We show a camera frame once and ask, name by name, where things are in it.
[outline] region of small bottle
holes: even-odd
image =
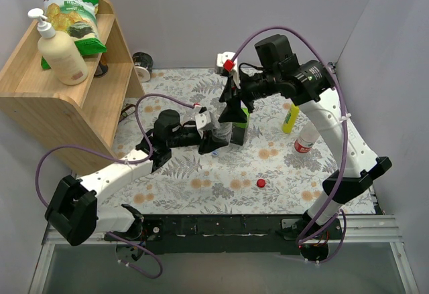
[[[40,8],[30,10],[28,17],[39,21],[38,31],[42,37],[38,49],[56,77],[66,85],[83,82],[88,76],[88,66],[72,38],[63,31],[56,31]]]
[[[125,105],[125,108],[122,109],[121,114],[119,115],[119,122],[126,119],[135,112],[135,104],[128,103]]]
[[[213,114],[216,116],[217,119],[221,116],[223,112],[223,107],[219,107],[216,110],[213,111]],[[227,143],[231,140],[231,135],[233,133],[233,123],[232,122],[224,122],[219,123],[219,127],[212,130],[213,135],[223,141],[226,141]]]
[[[212,132],[216,138],[229,143],[229,141],[231,140],[231,134],[233,132],[233,123],[219,123],[219,128],[213,129]]]
[[[320,133],[316,127],[308,121],[302,128],[300,136],[295,140],[294,150],[298,155],[307,154],[319,138]]]
[[[287,113],[282,125],[282,131],[284,133],[289,135],[292,132],[299,112],[300,108],[298,108],[295,104],[292,103],[292,106],[290,107],[289,112]]]

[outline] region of black metal base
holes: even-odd
[[[145,215],[146,248],[154,254],[213,252],[279,252],[299,255],[295,240],[285,240],[282,220],[299,215]],[[340,239],[339,221],[329,228]],[[109,236],[107,241],[114,241]]]

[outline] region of pump bottle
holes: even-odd
[[[38,20],[38,31],[42,36],[38,49],[56,77],[66,85],[83,82],[88,76],[88,67],[72,38],[63,31],[56,31],[40,8],[30,10],[28,17]]]

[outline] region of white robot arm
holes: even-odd
[[[342,118],[339,96],[326,70],[316,61],[299,65],[284,35],[271,36],[255,47],[262,72],[253,75],[242,72],[239,66],[226,71],[222,65],[233,53],[218,55],[216,72],[228,77],[219,99],[227,106],[219,119],[206,108],[198,107],[195,121],[181,125],[176,111],[162,111],[149,134],[154,148],[150,160],[137,165],[114,163],[80,179],[65,177],[48,206],[46,219],[71,245],[81,244],[93,232],[113,231],[127,240],[136,239],[141,234],[143,216],[130,205],[108,208],[103,202],[133,180],[159,169],[171,158],[170,148],[198,145],[198,152],[203,154],[227,145],[228,141],[216,138],[212,130],[219,123],[246,122],[241,103],[253,112],[254,100],[277,93],[291,98],[295,105],[300,106],[322,135],[338,165],[343,153],[342,122],[347,121],[349,141],[344,177],[332,201],[316,220],[316,226],[307,234],[318,230],[343,204],[367,190],[374,179],[391,167],[391,162],[387,157],[378,157],[369,148],[351,119]],[[148,150],[143,140],[122,160],[146,158]],[[338,171],[324,181],[324,191],[304,213],[303,221],[308,222],[315,217],[330,195],[337,177]]]

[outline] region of floral pattern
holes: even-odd
[[[218,101],[225,78],[209,69],[154,70],[143,83],[147,93],[163,93],[184,102],[199,102],[222,111]],[[135,103],[127,99],[126,103]],[[229,145],[219,156],[199,155],[196,147],[173,149],[172,158],[155,173],[133,181],[105,203],[128,203],[144,214],[302,214],[322,191],[322,182],[336,162],[319,138],[310,154],[299,157],[292,147],[308,119],[300,113],[293,132],[281,126],[291,101],[271,96],[255,102],[243,147]],[[149,98],[140,106],[143,126],[150,129],[161,110],[184,108],[162,98]],[[142,135],[134,116],[119,123],[113,148],[119,157],[130,152]],[[266,181],[258,188],[256,181]],[[348,213],[372,214],[369,192],[345,206]]]

